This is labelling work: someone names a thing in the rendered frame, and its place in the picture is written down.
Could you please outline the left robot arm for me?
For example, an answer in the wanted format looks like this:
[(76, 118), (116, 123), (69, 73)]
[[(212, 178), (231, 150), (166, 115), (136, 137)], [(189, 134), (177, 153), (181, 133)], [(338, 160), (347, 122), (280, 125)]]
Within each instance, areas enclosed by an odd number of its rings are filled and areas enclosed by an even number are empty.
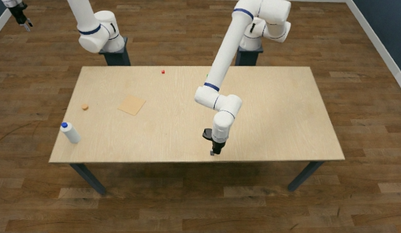
[(212, 134), (215, 138), (228, 137), (242, 106), (238, 96), (218, 94), (238, 46), (248, 51), (257, 50), (261, 46), (261, 36), (270, 36), (283, 43), (291, 26), (285, 19), (290, 8), (291, 3), (286, 0), (240, 0), (235, 6), (233, 20), (207, 79), (203, 87), (198, 87), (194, 97), (195, 102), (218, 111), (213, 118)]

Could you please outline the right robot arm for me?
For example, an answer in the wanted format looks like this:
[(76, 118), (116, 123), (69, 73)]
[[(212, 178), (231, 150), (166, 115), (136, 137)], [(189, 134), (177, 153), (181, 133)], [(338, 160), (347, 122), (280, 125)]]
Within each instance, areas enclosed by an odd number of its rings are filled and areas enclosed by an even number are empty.
[(91, 53), (99, 52), (101, 49), (106, 52), (116, 52), (123, 48), (124, 39), (119, 33), (112, 12), (99, 11), (94, 14), (88, 0), (67, 1), (78, 22), (77, 28), (81, 35), (79, 43), (83, 48)]

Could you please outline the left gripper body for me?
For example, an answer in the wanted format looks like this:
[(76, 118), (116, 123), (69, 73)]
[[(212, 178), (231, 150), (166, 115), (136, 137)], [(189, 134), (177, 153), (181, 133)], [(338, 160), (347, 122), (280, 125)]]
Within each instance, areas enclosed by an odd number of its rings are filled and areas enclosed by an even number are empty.
[(213, 145), (213, 150), (212, 152), (215, 154), (220, 154), (222, 148), (225, 146), (226, 144), (226, 140), (229, 138), (229, 135), (227, 138), (225, 139), (217, 139), (213, 136), (212, 134), (212, 129), (211, 128), (205, 128), (204, 132), (202, 134), (202, 136), (206, 139), (206, 140), (210, 140), (212, 141), (212, 145)]

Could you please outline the tan square mat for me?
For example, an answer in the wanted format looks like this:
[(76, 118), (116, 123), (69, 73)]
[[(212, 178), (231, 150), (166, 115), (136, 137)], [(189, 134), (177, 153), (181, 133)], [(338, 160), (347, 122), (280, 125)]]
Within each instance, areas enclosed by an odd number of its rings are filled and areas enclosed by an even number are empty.
[(136, 116), (145, 102), (143, 99), (128, 95), (117, 109)]

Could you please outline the white plastic bottle with blue cap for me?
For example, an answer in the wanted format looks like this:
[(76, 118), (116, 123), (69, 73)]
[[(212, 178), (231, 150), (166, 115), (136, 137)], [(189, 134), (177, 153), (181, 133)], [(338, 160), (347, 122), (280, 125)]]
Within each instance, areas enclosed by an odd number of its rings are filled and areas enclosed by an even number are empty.
[(69, 122), (63, 122), (61, 124), (61, 131), (73, 144), (78, 143), (81, 140), (81, 136)]

